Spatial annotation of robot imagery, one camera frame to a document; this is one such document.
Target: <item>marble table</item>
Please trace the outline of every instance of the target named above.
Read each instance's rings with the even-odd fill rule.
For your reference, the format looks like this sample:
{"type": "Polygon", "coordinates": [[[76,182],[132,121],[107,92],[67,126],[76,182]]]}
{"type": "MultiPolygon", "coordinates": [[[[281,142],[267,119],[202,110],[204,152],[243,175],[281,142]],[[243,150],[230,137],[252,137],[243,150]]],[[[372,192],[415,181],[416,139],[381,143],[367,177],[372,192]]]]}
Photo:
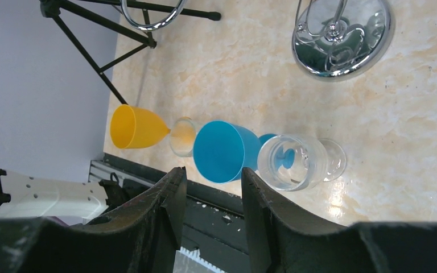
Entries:
{"type": "MultiPolygon", "coordinates": [[[[290,40],[298,0],[190,0],[187,8],[219,11],[222,21],[179,16],[154,33],[156,49],[114,67],[113,84],[169,126],[182,116],[223,119],[257,135],[300,132],[340,143],[348,157],[342,177],[285,193],[323,218],[343,225],[437,221],[437,1],[390,3],[397,18],[391,46],[348,81],[321,82],[295,64],[290,40]]],[[[151,12],[151,20],[162,15],[151,12]]],[[[127,26],[123,18],[121,24],[127,26]]],[[[116,56],[136,46],[119,36],[116,56]]],[[[108,124],[118,105],[111,96],[108,124]]],[[[107,131],[104,151],[163,171],[186,166],[191,180],[241,195],[239,181],[206,181],[166,140],[119,150],[107,131]]]]}

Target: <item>wine glass base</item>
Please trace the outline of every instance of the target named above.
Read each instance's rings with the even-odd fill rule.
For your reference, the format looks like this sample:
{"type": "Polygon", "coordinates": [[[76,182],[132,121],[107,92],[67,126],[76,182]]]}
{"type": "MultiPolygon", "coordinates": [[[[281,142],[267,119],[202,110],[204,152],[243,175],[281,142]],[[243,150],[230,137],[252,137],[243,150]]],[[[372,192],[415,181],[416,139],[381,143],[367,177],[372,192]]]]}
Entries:
{"type": "Polygon", "coordinates": [[[347,159],[343,148],[330,139],[319,139],[329,158],[329,166],[324,181],[332,181],[341,176],[346,169],[347,159]]]}

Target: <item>chrome base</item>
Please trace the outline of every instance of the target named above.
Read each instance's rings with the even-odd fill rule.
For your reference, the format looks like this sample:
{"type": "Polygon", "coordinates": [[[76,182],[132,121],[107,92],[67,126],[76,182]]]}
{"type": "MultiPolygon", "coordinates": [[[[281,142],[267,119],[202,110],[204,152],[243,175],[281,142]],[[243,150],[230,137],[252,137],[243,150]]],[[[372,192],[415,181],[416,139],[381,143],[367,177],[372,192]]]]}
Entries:
{"type": "Polygon", "coordinates": [[[299,16],[300,4],[292,52],[299,66],[320,80],[359,75],[391,43],[394,18],[386,0],[315,0],[299,16]]]}

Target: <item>gray wall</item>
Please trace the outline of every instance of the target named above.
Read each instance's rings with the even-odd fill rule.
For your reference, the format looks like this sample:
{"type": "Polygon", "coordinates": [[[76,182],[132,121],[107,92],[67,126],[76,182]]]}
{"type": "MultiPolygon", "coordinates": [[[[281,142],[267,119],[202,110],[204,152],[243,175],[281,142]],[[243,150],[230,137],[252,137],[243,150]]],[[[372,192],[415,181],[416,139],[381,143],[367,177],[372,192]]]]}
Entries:
{"type": "MultiPolygon", "coordinates": [[[[111,6],[81,3],[115,22],[111,6]]],[[[99,65],[117,34],[62,11],[99,65]]],[[[0,1],[0,165],[23,174],[86,181],[101,156],[109,89],[38,0],[0,1]]]]}

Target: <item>black tripod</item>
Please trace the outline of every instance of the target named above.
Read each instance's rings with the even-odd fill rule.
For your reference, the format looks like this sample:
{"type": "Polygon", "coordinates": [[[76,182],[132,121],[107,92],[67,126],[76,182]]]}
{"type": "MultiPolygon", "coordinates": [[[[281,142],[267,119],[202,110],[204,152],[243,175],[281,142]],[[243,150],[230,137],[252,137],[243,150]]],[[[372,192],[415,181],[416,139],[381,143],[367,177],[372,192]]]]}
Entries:
{"type": "MultiPolygon", "coordinates": [[[[66,34],[66,36],[70,39],[70,41],[75,45],[75,47],[80,51],[80,53],[83,55],[83,57],[88,61],[88,63],[91,65],[91,67],[98,73],[99,77],[105,82],[106,86],[112,91],[112,93],[117,97],[117,99],[122,104],[127,104],[125,99],[121,96],[121,94],[118,92],[118,90],[114,87],[112,82],[106,77],[104,72],[113,67],[114,65],[118,64],[120,61],[130,57],[131,55],[137,53],[138,51],[150,47],[155,48],[156,47],[156,41],[153,39],[153,36],[151,32],[148,32],[146,35],[138,34],[132,30],[129,30],[128,28],[121,26],[118,23],[115,23],[103,16],[100,16],[96,13],[93,13],[75,3],[72,3],[68,0],[40,0],[41,1],[41,13],[46,18],[52,18],[56,24],[63,30],[63,32],[66,34]],[[71,32],[71,30],[66,26],[66,24],[63,22],[61,17],[59,17],[59,14],[61,13],[60,8],[63,8],[70,13],[74,13],[78,16],[81,16],[87,20],[90,20],[91,22],[95,22],[99,24],[100,26],[104,26],[110,30],[116,31],[119,34],[122,34],[124,36],[127,36],[128,38],[131,38],[135,41],[138,41],[142,43],[139,47],[131,50],[130,52],[123,54],[123,56],[111,61],[110,63],[104,65],[103,67],[99,67],[96,62],[93,60],[91,55],[86,51],[86,49],[83,47],[83,45],[78,41],[76,36],[71,32]]],[[[92,3],[100,3],[100,4],[106,4],[106,5],[112,5],[112,6],[119,6],[120,1],[119,0],[81,0],[85,2],[92,2],[92,3]]],[[[143,17],[145,19],[146,24],[150,24],[150,17],[148,14],[148,10],[153,11],[160,11],[163,13],[170,13],[174,7],[171,6],[163,6],[163,5],[157,5],[157,4],[150,4],[150,3],[143,3],[143,2],[136,2],[136,1],[127,1],[127,4],[129,7],[135,8],[135,9],[142,9],[143,11],[143,17]]],[[[221,18],[221,14],[217,12],[205,12],[205,11],[199,11],[199,10],[188,10],[184,9],[182,11],[183,15],[188,16],[194,16],[194,17],[201,17],[201,18],[208,18],[213,21],[218,21],[221,18]]]]}

